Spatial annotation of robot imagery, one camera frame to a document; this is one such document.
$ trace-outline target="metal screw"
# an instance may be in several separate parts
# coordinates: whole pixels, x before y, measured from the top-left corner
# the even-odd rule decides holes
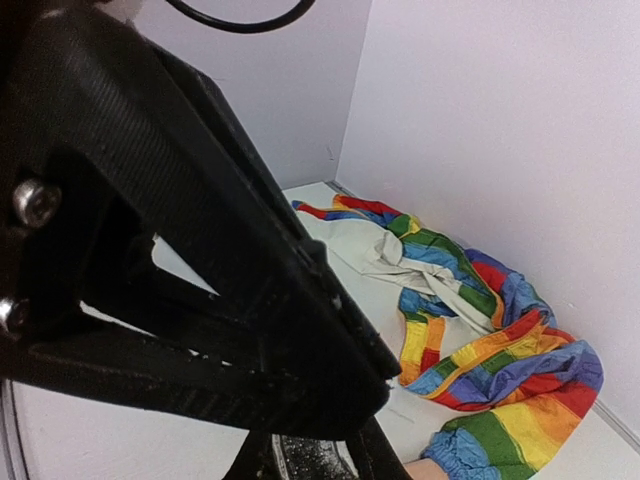
[[[15,333],[29,318],[29,300],[14,301],[10,298],[0,299],[0,327],[5,332]]]
[[[13,208],[20,221],[30,228],[44,227],[58,211],[62,192],[58,187],[29,179],[13,191]]]

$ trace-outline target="skin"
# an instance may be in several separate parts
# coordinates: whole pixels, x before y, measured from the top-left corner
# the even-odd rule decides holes
[[[404,466],[413,480],[448,480],[448,476],[433,460],[418,460]]]

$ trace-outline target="white wall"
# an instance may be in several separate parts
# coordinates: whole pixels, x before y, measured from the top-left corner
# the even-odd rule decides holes
[[[374,0],[338,181],[523,273],[640,432],[640,4]]]
[[[284,13],[297,0],[188,3],[250,22]],[[135,25],[217,81],[280,185],[290,187],[335,177],[370,5],[319,0],[285,29],[235,35],[146,0]]]
[[[127,22],[136,17],[142,9],[144,0],[110,0],[109,3],[96,3],[95,5],[121,22]]]

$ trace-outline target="elastic cuff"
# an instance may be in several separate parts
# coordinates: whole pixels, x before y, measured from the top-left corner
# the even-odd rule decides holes
[[[449,476],[449,480],[500,480],[497,468],[489,465],[461,431],[440,432],[420,458],[430,458]]]

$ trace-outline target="striped cloth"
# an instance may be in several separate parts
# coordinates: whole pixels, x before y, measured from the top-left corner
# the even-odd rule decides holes
[[[424,277],[424,288],[405,283],[400,295],[406,338],[399,381],[426,399],[477,413],[446,423],[422,458],[454,480],[526,479],[553,458],[593,405],[603,371],[586,342],[558,330],[551,308],[521,274],[379,202],[339,195],[329,210],[293,206],[335,227],[358,220],[362,235],[363,221],[391,232],[402,258],[382,255],[374,276],[399,278],[393,269],[401,268]],[[376,251],[390,244],[376,243]],[[375,262],[364,263],[371,273]],[[452,321],[468,325],[472,341],[444,356]]]

